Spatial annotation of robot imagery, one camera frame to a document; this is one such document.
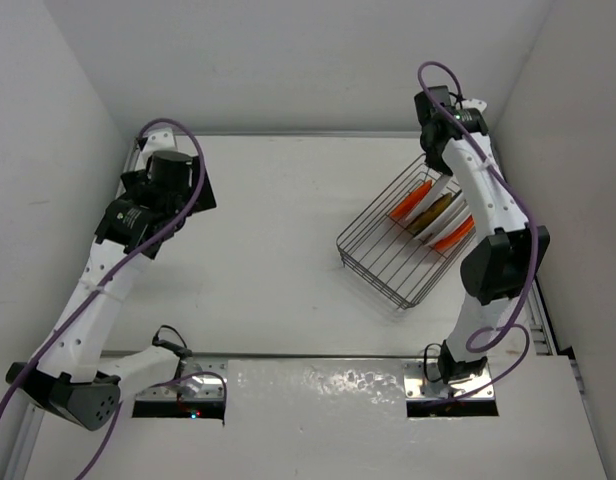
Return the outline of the green rimmed white plate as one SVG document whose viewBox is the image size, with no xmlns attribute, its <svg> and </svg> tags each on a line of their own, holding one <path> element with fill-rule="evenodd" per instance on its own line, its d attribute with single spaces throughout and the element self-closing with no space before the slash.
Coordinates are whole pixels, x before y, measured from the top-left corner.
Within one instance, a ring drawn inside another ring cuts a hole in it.
<svg viewBox="0 0 616 480">
<path fill-rule="evenodd" d="M 427 227 L 415 236 L 416 240 L 425 243 L 434 235 L 439 233 L 463 208 L 465 204 L 464 194 L 462 192 L 453 196 L 453 199 L 448 207 L 436 217 Z"/>
<path fill-rule="evenodd" d="M 450 176 L 440 176 L 428 193 L 414 207 L 414 209 L 405 217 L 403 225 L 408 226 L 418 215 L 427 210 L 446 190 L 448 183 L 452 180 Z"/>
</svg>

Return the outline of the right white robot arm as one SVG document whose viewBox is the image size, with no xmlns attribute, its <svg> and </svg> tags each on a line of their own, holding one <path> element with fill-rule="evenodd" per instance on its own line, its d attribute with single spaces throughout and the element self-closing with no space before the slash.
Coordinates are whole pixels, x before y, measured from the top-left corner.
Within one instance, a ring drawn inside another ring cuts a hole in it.
<svg viewBox="0 0 616 480">
<path fill-rule="evenodd" d="M 425 163 L 457 181 L 477 237 L 460 265 L 459 317 L 437 358 L 441 382 L 451 384 L 481 373 L 488 351 L 518 328 L 550 234 L 503 178 L 481 108 L 446 86 L 418 93 L 414 104 Z"/>
</svg>

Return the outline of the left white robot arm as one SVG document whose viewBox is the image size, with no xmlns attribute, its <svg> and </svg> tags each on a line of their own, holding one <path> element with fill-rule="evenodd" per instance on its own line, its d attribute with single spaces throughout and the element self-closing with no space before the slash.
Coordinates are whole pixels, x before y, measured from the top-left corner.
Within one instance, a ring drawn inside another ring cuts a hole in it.
<svg viewBox="0 0 616 480">
<path fill-rule="evenodd" d="M 127 398 L 174 380 L 190 356 L 166 340 L 117 360 L 103 361 L 101 353 L 133 284 L 173 237 L 164 227 L 179 231 L 187 217 L 216 205 L 201 155 L 158 150 L 121 180 L 124 190 L 95 231 L 51 346 L 6 373 L 34 405 L 89 431 L 102 428 Z"/>
</svg>

